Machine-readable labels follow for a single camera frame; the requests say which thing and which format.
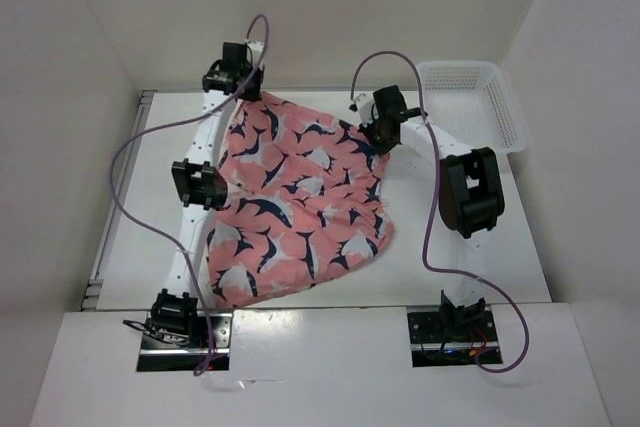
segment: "black bracket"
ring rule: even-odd
[[[209,162],[191,164],[189,159],[174,162],[171,175],[185,207],[197,204],[205,210],[220,210],[227,200],[227,182]]]
[[[486,302],[484,298],[477,303],[468,306],[456,307],[445,295],[440,292],[440,322],[449,336],[466,335],[470,329],[481,325],[485,317]]]
[[[504,212],[504,196],[496,154],[488,147],[440,160],[440,216],[451,230],[468,239],[491,230]],[[477,185],[469,186],[467,178]]]
[[[151,329],[164,330],[190,339],[198,338],[200,333],[195,331],[198,320],[197,304],[198,299],[189,297],[186,292],[182,297],[177,297],[169,294],[167,289],[162,289],[151,306]]]
[[[373,100],[377,117],[370,124],[360,124],[360,132],[365,135],[376,154],[384,155],[400,144],[400,124],[419,116],[420,109],[407,109],[407,103],[397,85],[376,90]]]
[[[253,70],[253,62],[247,60],[251,52],[247,44],[225,42],[222,46],[222,59],[216,60],[202,77],[202,89],[205,92],[220,90],[231,95]],[[242,100],[260,100],[260,86],[264,68],[257,70],[249,84],[238,96]]]

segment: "robotic arm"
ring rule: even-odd
[[[397,86],[354,99],[360,130],[379,154],[398,144],[414,149],[433,164],[433,145],[425,122],[430,122],[440,151],[439,210],[444,224],[456,232],[452,268],[482,276],[486,272],[486,244],[497,219],[504,212],[504,196],[495,153],[485,147],[472,149],[420,109],[407,109]],[[441,296],[441,316],[447,328],[468,329],[484,312],[484,285],[467,276],[449,275]]]
[[[256,66],[263,49],[263,42],[225,42],[222,59],[214,62],[202,79],[203,110],[220,105],[238,89]],[[260,99],[263,76],[264,67],[256,72],[239,98],[249,101]],[[213,113],[198,124],[186,157],[171,166],[176,190],[183,204],[182,226],[178,240],[187,251],[175,253],[164,288],[151,307],[147,328],[157,337],[162,337],[163,333],[191,339],[200,335],[197,299],[192,297],[194,286],[184,254],[191,260],[197,276],[204,260],[205,228],[212,225],[215,211],[222,209],[228,198],[234,194],[216,168],[225,128],[235,111],[236,103],[231,105]]]

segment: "pink shorts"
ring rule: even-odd
[[[389,242],[388,156],[351,124],[263,93],[237,110],[225,144],[220,172],[246,196],[216,213],[207,239],[216,308],[336,279]]]

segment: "white platform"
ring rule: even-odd
[[[609,422],[568,305],[523,306],[521,366],[412,368],[403,308],[236,311],[228,372],[136,373],[141,312],[66,314],[32,427],[580,426]],[[506,361],[522,346],[495,306]]]
[[[357,115],[347,108],[347,92],[274,92],[292,102],[329,112],[352,123]],[[417,95],[405,93],[409,106]],[[146,125],[152,127],[202,112],[202,94],[156,94]],[[193,139],[195,126],[156,132],[143,138],[132,160],[125,205],[130,211],[174,235],[179,234],[180,209],[170,167],[181,160]],[[506,158],[500,158],[506,210],[488,246],[488,278],[509,292],[516,302],[550,302],[540,261],[522,203]],[[393,241],[362,270],[314,289],[256,304],[258,308],[406,306],[439,304],[444,276],[428,272],[421,263],[422,239],[433,190],[433,168],[405,147],[394,149],[382,183],[382,198],[396,226]],[[430,251],[436,266],[450,260],[452,233],[438,218]],[[162,288],[174,250],[166,240],[127,219],[114,217],[99,272],[104,279],[99,310],[148,309]],[[208,281],[206,269],[201,285]],[[205,292],[212,297],[210,289]],[[490,303],[504,299],[489,292]]]

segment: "white laundry basket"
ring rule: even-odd
[[[524,150],[524,130],[497,65],[422,62],[418,72],[425,109],[438,126],[471,147],[501,154]]]

